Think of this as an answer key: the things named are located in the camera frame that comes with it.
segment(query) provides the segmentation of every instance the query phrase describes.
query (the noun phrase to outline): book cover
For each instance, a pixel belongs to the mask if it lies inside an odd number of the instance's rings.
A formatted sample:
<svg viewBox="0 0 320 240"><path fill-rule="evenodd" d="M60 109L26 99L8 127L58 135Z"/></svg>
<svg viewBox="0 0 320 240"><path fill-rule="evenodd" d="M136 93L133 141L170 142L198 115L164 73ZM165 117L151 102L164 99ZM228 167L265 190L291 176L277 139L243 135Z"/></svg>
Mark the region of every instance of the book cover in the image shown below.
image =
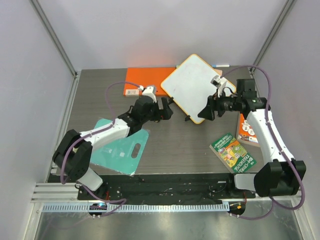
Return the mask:
<svg viewBox="0 0 320 240"><path fill-rule="evenodd" d="M239 113L238 125L236 129L236 139L240 143L250 144L256 147L260 147L254 130L249 125L248 121L245 120L242 113Z"/></svg>
<svg viewBox="0 0 320 240"><path fill-rule="evenodd" d="M257 163L231 133L220 137L210 148L231 173L245 173Z"/></svg>

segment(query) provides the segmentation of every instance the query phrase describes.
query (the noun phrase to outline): green book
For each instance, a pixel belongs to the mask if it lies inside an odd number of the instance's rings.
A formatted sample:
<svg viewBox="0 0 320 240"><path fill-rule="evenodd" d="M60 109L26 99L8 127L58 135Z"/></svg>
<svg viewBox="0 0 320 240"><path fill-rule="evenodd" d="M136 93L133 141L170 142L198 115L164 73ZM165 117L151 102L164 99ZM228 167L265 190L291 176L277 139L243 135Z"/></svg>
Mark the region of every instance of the green book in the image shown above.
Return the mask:
<svg viewBox="0 0 320 240"><path fill-rule="evenodd" d="M210 148L231 173L245 173L257 163L231 133L220 137Z"/></svg>

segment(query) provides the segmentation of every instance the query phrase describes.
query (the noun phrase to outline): whiteboard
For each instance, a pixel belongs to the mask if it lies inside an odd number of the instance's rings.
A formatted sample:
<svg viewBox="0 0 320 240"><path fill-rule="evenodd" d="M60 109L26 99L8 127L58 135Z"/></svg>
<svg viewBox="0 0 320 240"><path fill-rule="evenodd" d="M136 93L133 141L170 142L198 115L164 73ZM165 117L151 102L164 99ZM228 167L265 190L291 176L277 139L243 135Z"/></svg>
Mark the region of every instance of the whiteboard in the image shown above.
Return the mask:
<svg viewBox="0 0 320 240"><path fill-rule="evenodd" d="M208 96L217 91L211 83L214 76L219 74L198 55L192 54L161 83L161 87L195 124L200 124L205 119L198 117L198 113L207 105ZM226 87L236 92L231 82L228 81ZM224 91L230 96L229 89Z"/></svg>

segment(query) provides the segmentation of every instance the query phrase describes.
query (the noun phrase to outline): orange folder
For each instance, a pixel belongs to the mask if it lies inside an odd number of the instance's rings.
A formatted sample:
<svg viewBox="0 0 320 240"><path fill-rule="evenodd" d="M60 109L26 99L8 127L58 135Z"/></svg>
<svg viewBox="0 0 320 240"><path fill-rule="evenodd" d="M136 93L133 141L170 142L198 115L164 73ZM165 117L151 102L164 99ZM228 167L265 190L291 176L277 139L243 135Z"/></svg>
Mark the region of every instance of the orange folder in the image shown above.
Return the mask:
<svg viewBox="0 0 320 240"><path fill-rule="evenodd" d="M126 72L125 81L132 82L144 87L155 85L156 96L167 96L161 88L161 83L174 71L176 67L131 67ZM123 95L136 96L136 87L125 84Z"/></svg>

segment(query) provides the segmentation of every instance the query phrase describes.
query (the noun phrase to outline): cardboard item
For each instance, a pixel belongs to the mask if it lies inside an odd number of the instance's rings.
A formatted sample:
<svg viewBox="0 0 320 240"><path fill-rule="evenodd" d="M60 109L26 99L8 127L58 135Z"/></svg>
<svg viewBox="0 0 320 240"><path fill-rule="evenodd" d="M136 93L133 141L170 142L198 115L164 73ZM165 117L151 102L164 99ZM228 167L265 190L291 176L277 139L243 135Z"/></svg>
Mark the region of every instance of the cardboard item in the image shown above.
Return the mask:
<svg viewBox="0 0 320 240"><path fill-rule="evenodd" d="M125 81L132 82L144 87L148 85L155 85L156 96L165 97L166 92L161 88L161 83L165 80L174 70L175 67L130 67L126 72ZM132 85L125 84L123 95L125 96L138 96L142 93L135 91Z"/></svg>
<svg viewBox="0 0 320 240"><path fill-rule="evenodd" d="M209 147L231 173L245 173L257 163L231 133L223 135Z"/></svg>
<svg viewBox="0 0 320 240"><path fill-rule="evenodd" d="M236 128L236 139L240 143L260 147L254 130L241 113L239 113L238 125Z"/></svg>

